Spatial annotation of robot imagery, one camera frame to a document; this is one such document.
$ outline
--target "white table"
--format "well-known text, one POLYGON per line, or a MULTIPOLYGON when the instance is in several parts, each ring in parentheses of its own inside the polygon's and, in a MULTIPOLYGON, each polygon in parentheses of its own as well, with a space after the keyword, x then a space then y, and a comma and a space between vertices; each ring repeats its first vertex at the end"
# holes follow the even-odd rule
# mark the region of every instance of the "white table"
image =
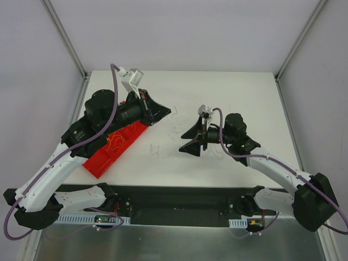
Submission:
MULTIPOLYGON (((180 136, 196 123, 202 104, 220 107, 224 117, 240 113, 252 139, 299 168, 272 73, 144 71, 139 87, 172 114, 148 128, 100 179, 80 167, 65 184, 279 188, 225 155, 219 145, 208 145, 200 158, 178 152, 188 142, 180 136)), ((84 102, 99 89, 113 89, 111 71, 93 71, 84 102)), ((119 81, 119 102, 126 96, 119 81)))

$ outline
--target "white wall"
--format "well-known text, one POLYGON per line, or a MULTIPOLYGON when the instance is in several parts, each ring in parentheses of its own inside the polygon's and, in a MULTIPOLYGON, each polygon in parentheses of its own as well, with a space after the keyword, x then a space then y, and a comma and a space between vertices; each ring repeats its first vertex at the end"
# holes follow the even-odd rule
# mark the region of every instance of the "white wall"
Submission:
POLYGON ((276 73, 318 0, 52 0, 87 71, 276 73))
MULTIPOLYGON (((348 215, 348 2, 328 1, 281 78, 304 168, 331 181, 348 215)), ((339 215, 335 227, 346 230, 339 215)), ((348 236, 336 237, 343 260, 348 236)))
MULTIPOLYGON (((67 128, 82 78, 38 0, 0 4, 0 220, 2 193, 23 185, 67 128)), ((10 233, 26 231, 12 219, 10 233)), ((15 260, 21 241, 0 232, 1 260, 15 260)))

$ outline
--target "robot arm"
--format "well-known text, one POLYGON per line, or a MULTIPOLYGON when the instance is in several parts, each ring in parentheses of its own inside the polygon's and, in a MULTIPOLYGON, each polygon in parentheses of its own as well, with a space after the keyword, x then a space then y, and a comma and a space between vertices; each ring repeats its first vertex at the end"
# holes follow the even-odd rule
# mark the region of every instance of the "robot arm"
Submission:
POLYGON ((222 142, 220 140, 220 126, 212 125, 213 111, 205 105, 198 109, 200 115, 197 123, 182 135, 182 139, 191 139, 179 151, 194 156, 200 156, 201 146, 206 150, 209 143, 226 146, 228 153, 243 165, 260 171, 281 185, 288 193, 273 191, 261 186, 251 189, 246 195, 233 205, 233 209, 241 215, 252 216, 262 209, 271 209, 292 215, 307 230, 316 231, 335 212, 322 196, 310 188, 297 175, 310 182, 323 192, 336 205, 337 200, 331 185, 323 174, 310 175, 297 171, 295 176, 289 171, 289 165, 271 155, 265 148, 248 135, 246 124, 240 114, 228 114, 222 129, 222 142))
POLYGON ((104 210, 114 208, 115 194, 106 183, 69 193, 55 191, 77 167, 107 144, 109 134, 137 121, 152 126, 171 112, 169 108, 151 99, 147 90, 137 88, 142 72, 137 69, 126 72, 121 68, 119 74, 129 93, 125 103, 118 105, 115 117, 104 134, 72 149, 70 153, 63 153, 68 148, 90 139, 105 126, 114 106, 115 96, 111 90, 95 92, 85 103, 84 116, 64 133, 61 143, 33 178, 17 190, 8 189, 4 193, 11 206, 20 199, 15 213, 19 225, 40 230, 66 213, 89 207, 102 207, 104 210))

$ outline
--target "red object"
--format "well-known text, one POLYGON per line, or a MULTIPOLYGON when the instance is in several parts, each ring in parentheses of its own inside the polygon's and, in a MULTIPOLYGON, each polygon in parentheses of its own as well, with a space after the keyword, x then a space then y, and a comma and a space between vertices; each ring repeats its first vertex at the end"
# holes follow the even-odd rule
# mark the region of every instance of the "red object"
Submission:
POLYGON ((93 176, 100 178, 146 128, 147 126, 136 122, 109 135, 108 144, 100 148, 83 166, 93 176))

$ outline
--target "purple cable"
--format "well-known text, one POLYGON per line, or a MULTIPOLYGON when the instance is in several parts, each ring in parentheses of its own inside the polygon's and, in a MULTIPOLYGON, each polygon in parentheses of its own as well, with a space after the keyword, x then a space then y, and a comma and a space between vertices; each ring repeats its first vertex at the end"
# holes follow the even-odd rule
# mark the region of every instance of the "purple cable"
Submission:
MULTIPOLYGON (((251 155, 234 155, 231 154, 223 145, 223 135, 222 135, 222 129, 223 129, 223 116, 222 116, 222 110, 220 108, 214 108, 213 111, 218 111, 220 114, 220 128, 219 128, 219 137, 220 137, 220 144, 221 147, 223 149, 223 151, 233 157, 233 158, 253 158, 253 157, 258 157, 258 158, 264 158, 266 159, 267 156, 266 155, 262 155, 262 154, 251 154, 251 155)), ((318 193, 321 197, 323 197, 330 205, 333 206, 333 208, 338 212, 338 214, 341 216, 341 218, 343 219, 344 223, 346 224, 346 227, 348 229, 348 219, 345 216, 345 214, 343 213, 343 211, 328 197, 326 196, 323 192, 321 192, 319 189, 317 189, 311 182, 309 182, 308 180, 306 180, 305 178, 303 178, 301 175, 297 175, 296 171, 293 170, 292 168, 290 168, 288 165, 282 163, 281 161, 272 158, 272 157, 268 157, 268 160, 272 160, 273 162, 279 164, 281 167, 285 168, 286 170, 288 170, 291 174, 293 174, 294 176, 298 177, 301 181, 305 182, 311 189, 313 189, 316 193, 318 193)), ((343 234, 343 235, 348 235, 348 231, 341 231, 338 230, 334 227, 329 226, 328 224, 324 224, 325 227, 339 233, 339 234, 343 234)))
MULTIPOLYGON (((112 228, 102 228, 102 227, 100 227, 100 228, 99 228, 100 231, 112 231, 112 230, 115 230, 115 229, 119 228, 120 226, 122 226, 123 223, 125 222, 124 219, 123 219, 122 217, 120 217, 120 216, 118 216, 118 215, 116 215, 116 214, 114 214, 114 213, 105 212, 105 211, 99 210, 99 209, 97 209, 97 208, 89 208, 89 209, 91 209, 91 210, 93 210, 93 211, 95 211, 95 212, 99 212, 99 213, 103 213, 103 214, 106 214, 106 215, 109 215, 109 216, 113 216, 113 217, 115 217, 115 218, 117 218, 117 219, 119 219, 119 220, 121 221, 120 224, 118 224, 117 226, 113 226, 112 228)), ((76 235, 78 232, 80 232, 80 231, 82 231, 82 230, 84 230, 85 228, 88 228, 88 227, 93 228, 94 226, 86 225, 86 226, 80 227, 79 229, 77 229, 77 230, 71 232, 71 233, 68 234, 68 235, 63 235, 62 237, 58 237, 58 238, 51 238, 51 237, 49 237, 49 236, 47 235, 46 231, 43 231, 43 235, 44 235, 44 237, 47 238, 48 240, 52 240, 52 241, 61 241, 61 240, 63 240, 63 239, 66 239, 66 238, 72 237, 73 235, 76 235)))
MULTIPOLYGON (((278 217, 279 217, 279 212, 276 214, 276 216, 271 221, 271 223, 268 226, 266 226, 263 230, 261 230, 260 233, 263 234, 264 232, 266 232, 275 223, 275 221, 278 219, 278 217)), ((253 233, 248 233, 248 234, 242 235, 240 237, 238 237, 232 233, 231 233, 231 235, 236 239, 245 239, 245 238, 249 237, 250 235, 260 235, 260 234, 259 234, 259 232, 253 232, 253 233)))
MULTIPOLYGON (((113 74, 113 81, 114 81, 114 92, 115 92, 115 96, 114 96, 114 106, 113 106, 113 111, 111 112, 110 118, 107 121, 107 123, 105 124, 105 126, 94 136, 90 137, 89 139, 86 139, 80 143, 77 143, 73 146, 71 146, 70 148, 67 148, 65 151, 63 151, 62 153, 60 153, 58 156, 56 156, 49 164, 51 166, 53 166, 54 163, 56 163, 61 157, 63 157, 65 154, 67 154, 68 152, 74 150, 75 148, 81 147, 87 143, 90 143, 91 141, 94 141, 95 139, 97 139, 99 136, 101 136, 111 125, 115 114, 116 114, 116 110, 117 110, 117 105, 118 105, 118 100, 119 100, 119 93, 118 93, 118 88, 117 88, 117 79, 116 79, 116 71, 119 71, 120 69, 114 65, 114 64, 110 64, 111 67, 111 72, 113 74)), ((49 168, 44 168, 42 171, 40 171, 40 173, 33 179, 33 181, 27 186, 27 188, 23 191, 22 195, 26 195, 28 193, 28 191, 35 185, 35 183, 46 173, 46 171, 49 168)), ((18 200, 16 200, 16 202, 11 206, 9 212, 7 213, 6 217, 5 217, 5 221, 4 221, 4 234, 5 237, 11 241, 15 241, 15 240, 20 240, 22 238, 25 238, 27 235, 29 235, 33 229, 29 230, 27 233, 25 233, 24 235, 20 236, 20 237, 12 237, 9 232, 8 232, 8 223, 11 217, 11 214, 13 213, 13 211, 15 210, 15 208, 18 206, 18 204, 21 202, 22 197, 18 198, 18 200)))

